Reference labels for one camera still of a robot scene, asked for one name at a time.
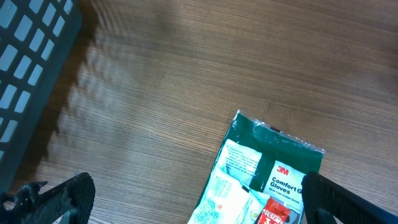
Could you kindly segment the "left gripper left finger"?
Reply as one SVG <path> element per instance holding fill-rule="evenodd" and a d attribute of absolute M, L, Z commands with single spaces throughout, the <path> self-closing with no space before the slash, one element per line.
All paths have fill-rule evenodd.
<path fill-rule="evenodd" d="M 96 193 L 89 173 L 77 174 L 40 193 L 46 184 L 31 182 L 14 195 L 1 193 L 1 223 L 88 223 Z"/>

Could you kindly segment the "teal wipes packet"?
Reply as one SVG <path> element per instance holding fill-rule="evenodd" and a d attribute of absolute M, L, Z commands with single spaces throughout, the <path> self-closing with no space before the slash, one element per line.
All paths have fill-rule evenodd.
<path fill-rule="evenodd" d="M 188 224 L 254 224 L 270 195 L 246 188 L 239 180 L 214 169 Z"/>

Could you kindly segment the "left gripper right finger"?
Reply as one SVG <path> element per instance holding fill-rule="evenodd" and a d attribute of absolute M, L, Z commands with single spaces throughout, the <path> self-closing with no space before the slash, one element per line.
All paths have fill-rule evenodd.
<path fill-rule="evenodd" d="M 309 172 L 302 180 L 302 200 L 308 224 L 397 223 L 397 216 L 375 206 L 326 177 Z"/>

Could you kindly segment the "red Nescafe sachet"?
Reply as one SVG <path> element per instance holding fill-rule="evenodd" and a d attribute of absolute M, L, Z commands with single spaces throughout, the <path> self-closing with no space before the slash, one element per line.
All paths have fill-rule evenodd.
<path fill-rule="evenodd" d="M 289 215 L 288 208 L 270 198 L 257 218 L 256 224 L 284 224 Z"/>

